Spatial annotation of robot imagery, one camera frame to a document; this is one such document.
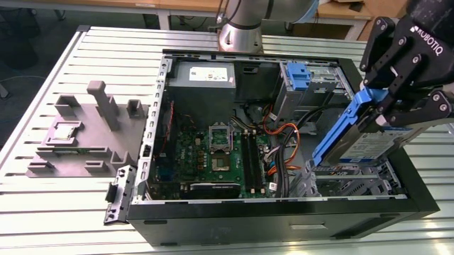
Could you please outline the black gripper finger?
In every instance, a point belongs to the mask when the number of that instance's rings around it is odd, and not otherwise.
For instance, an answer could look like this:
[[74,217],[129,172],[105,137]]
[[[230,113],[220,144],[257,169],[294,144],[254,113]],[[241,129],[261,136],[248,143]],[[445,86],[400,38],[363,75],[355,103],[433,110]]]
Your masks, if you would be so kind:
[[436,89],[411,110],[393,109],[384,118],[396,128],[423,128],[453,123],[453,92]]
[[427,46],[421,28],[409,16],[395,22],[379,17],[361,60],[367,76],[361,84],[364,102],[417,103],[427,99],[421,77],[427,67]]

